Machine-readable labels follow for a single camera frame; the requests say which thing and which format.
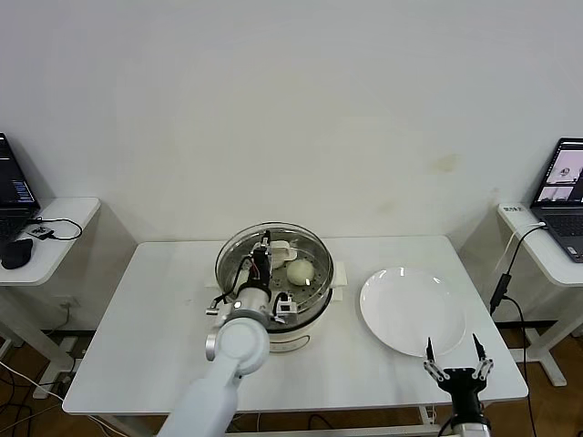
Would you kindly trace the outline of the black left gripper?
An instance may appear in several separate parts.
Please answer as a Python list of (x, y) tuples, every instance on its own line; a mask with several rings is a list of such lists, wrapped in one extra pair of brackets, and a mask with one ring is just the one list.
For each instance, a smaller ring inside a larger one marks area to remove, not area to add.
[(270, 289), (271, 281), (271, 232), (265, 230), (261, 244), (251, 253), (250, 282), (262, 290)]

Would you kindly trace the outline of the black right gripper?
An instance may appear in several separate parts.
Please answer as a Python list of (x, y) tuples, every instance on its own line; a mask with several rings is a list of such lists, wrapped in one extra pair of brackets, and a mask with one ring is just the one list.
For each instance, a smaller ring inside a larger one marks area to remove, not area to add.
[(486, 350), (473, 333), (478, 364), (473, 368), (442, 369), (435, 362), (431, 338), (427, 338), (424, 369), (438, 381), (437, 385), (451, 397), (453, 422), (484, 422), (485, 416), (478, 393), (486, 387), (486, 379), (494, 367), (494, 361), (486, 356)]

